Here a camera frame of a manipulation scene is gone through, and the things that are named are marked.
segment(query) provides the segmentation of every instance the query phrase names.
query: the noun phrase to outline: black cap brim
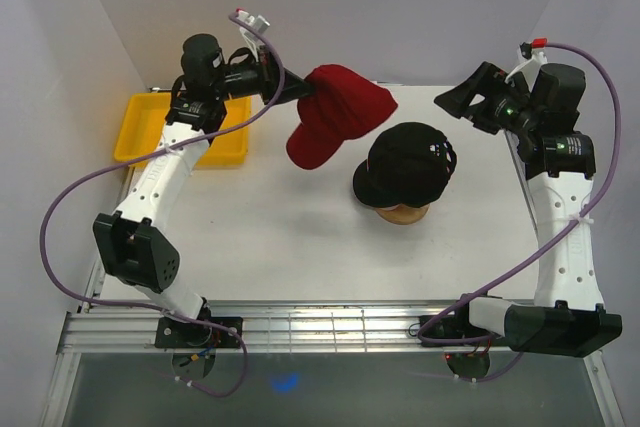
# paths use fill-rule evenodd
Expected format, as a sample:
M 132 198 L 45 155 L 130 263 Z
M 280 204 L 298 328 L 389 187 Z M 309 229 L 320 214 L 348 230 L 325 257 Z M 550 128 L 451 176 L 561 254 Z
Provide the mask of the black cap brim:
M 366 160 L 358 166 L 353 174 L 353 193 L 360 203 L 369 207 L 394 207 L 400 203 L 390 194 L 374 187 L 369 178 Z

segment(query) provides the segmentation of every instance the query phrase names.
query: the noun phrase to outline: white wall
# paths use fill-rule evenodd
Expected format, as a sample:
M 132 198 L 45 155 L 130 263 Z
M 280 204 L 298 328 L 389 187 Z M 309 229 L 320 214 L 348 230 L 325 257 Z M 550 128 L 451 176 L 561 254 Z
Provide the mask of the white wall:
M 378 80 L 443 85 L 483 60 L 513 62 L 548 0 L 101 0 L 148 86 L 170 86 L 182 42 L 209 32 L 242 46 L 226 16 L 263 13 L 288 68 L 341 63 Z
M 610 193 L 594 210 L 594 261 L 606 307 L 623 316 L 622 337 L 604 350 L 604 360 L 623 416 L 640 425 L 640 1 L 551 0 L 535 36 L 568 42 L 592 52 L 612 75 L 622 102 L 622 152 Z M 549 52 L 553 61 L 575 62 L 572 55 Z M 592 136 L 602 182 L 611 154 L 611 100 L 593 69 L 578 128 Z
M 41 217 L 64 186 L 111 161 L 127 98 L 143 87 L 98 0 L 0 2 L 0 424 L 29 427 L 73 305 L 41 267 Z M 53 219 L 51 259 L 70 287 L 86 286 L 91 223 L 118 188 L 118 176 L 94 181 Z

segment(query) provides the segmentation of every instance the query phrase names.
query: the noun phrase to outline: blue light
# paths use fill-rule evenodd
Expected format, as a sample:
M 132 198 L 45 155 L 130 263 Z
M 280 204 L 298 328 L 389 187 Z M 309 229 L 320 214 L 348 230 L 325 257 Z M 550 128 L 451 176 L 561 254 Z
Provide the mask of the blue light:
M 300 375 L 293 372 L 288 375 L 282 375 L 277 378 L 270 379 L 271 388 L 279 394 L 287 394 L 298 386 Z

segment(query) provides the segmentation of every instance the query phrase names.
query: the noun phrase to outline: hat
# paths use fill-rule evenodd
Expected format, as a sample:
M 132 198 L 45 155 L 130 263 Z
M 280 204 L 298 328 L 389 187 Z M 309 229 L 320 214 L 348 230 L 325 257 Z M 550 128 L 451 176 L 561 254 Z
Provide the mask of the hat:
M 298 100 L 300 125 L 287 141 L 298 167 L 320 167 L 345 140 L 357 139 L 382 124 L 398 104 L 387 89 L 341 65 L 322 65 L 307 76 L 315 93 Z
M 382 132 L 353 175 L 353 192 L 369 207 L 422 207 L 438 200 L 456 168 L 447 137 L 419 122 Z

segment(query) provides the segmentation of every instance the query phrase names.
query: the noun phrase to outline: cap brim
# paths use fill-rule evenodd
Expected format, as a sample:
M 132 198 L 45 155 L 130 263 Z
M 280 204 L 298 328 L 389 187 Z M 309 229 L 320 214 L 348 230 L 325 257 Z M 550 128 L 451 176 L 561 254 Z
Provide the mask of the cap brim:
M 312 130 L 300 124 L 287 141 L 287 154 L 301 169 L 313 170 L 329 160 L 341 145 L 341 141 L 319 138 Z
M 390 194 L 374 187 L 369 178 L 366 160 L 358 166 L 353 174 L 353 193 L 360 203 L 369 207 L 394 207 L 400 203 Z

